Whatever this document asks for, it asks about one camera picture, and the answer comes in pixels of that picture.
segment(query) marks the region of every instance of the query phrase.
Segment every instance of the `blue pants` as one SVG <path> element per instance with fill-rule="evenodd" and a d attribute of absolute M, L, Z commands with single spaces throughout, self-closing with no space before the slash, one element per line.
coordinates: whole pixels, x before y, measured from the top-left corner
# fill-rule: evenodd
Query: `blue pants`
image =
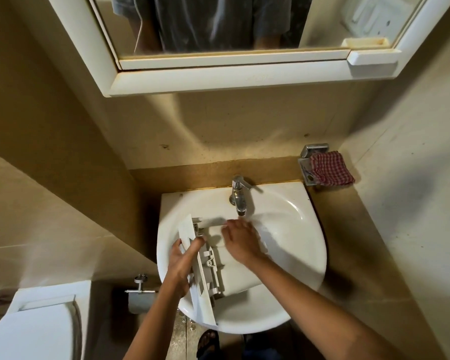
<path fill-rule="evenodd" d="M 208 352 L 200 357 L 198 360 L 224 360 L 222 350 Z M 266 350 L 243 350 L 242 360 L 282 360 L 282 356 L 274 348 Z"/>

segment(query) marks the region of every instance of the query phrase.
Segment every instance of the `white mirror frame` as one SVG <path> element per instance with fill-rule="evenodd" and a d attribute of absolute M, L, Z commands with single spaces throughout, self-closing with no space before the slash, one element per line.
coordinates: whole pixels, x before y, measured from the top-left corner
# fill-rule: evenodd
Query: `white mirror frame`
<path fill-rule="evenodd" d="M 309 61 L 289 63 L 122 71 L 88 0 L 49 1 L 106 97 L 395 78 L 450 7 L 450 0 L 423 0 L 394 49 L 309 51 Z"/>

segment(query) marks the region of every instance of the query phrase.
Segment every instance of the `toilet lid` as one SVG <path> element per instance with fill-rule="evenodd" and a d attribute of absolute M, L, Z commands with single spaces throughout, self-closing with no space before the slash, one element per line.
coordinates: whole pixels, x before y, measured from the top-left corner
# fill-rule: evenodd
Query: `toilet lid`
<path fill-rule="evenodd" d="M 0 320 L 0 360 L 76 360 L 74 312 L 62 303 L 7 313 Z"/>

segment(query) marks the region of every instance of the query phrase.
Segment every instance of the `white ceramic sink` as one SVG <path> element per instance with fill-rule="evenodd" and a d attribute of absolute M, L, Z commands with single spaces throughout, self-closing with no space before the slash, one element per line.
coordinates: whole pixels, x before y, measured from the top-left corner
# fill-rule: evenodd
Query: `white ceramic sink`
<path fill-rule="evenodd" d="M 170 248 L 179 238 L 179 223 L 189 214 L 193 218 L 213 220 L 216 225 L 237 218 L 235 206 L 228 201 L 230 193 L 228 187 L 162 195 L 157 237 L 157 264 L 162 281 L 167 273 Z M 295 278 L 317 290 L 324 279 L 327 250 L 303 184 L 263 184 L 246 191 L 245 195 L 245 218 L 257 228 L 268 254 Z M 195 320 L 190 294 L 180 300 L 179 308 Z M 232 334 L 265 331 L 290 319 L 263 284 L 221 298 L 213 312 L 215 329 Z"/>

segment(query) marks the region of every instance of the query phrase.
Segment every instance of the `person's left hand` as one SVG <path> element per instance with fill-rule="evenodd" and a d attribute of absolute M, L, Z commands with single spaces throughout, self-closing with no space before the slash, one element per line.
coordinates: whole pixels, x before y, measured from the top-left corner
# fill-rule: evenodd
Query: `person's left hand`
<path fill-rule="evenodd" d="M 185 296 L 190 290 L 188 275 L 192 269 L 193 259 L 197 257 L 198 251 L 205 243 L 205 239 L 203 237 L 196 237 L 191 241 L 190 247 L 184 254 L 180 251 L 181 242 L 181 239 L 175 241 L 170 250 L 168 271 L 163 281 L 164 284 L 168 281 L 176 286 L 180 298 Z"/>

